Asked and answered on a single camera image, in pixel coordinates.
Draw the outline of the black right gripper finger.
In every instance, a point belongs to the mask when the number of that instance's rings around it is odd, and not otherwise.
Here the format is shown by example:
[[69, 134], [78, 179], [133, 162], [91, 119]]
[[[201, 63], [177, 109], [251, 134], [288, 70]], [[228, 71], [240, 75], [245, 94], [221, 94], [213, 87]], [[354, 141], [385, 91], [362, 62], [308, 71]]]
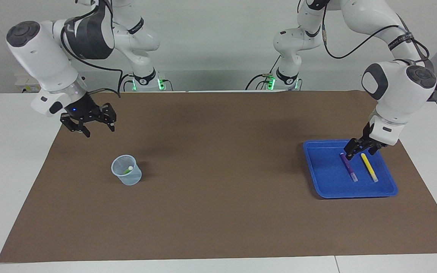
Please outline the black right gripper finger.
[[110, 103], [105, 103], [101, 107], [101, 120], [106, 123], [111, 132], [115, 131], [115, 122], [117, 120], [116, 112]]
[[71, 132], [80, 132], [84, 134], [87, 138], [90, 138], [90, 131], [85, 126], [85, 123], [83, 122], [83, 118], [80, 118], [78, 123], [75, 123], [70, 114], [68, 113], [62, 113], [60, 115], [60, 121], [61, 123]]

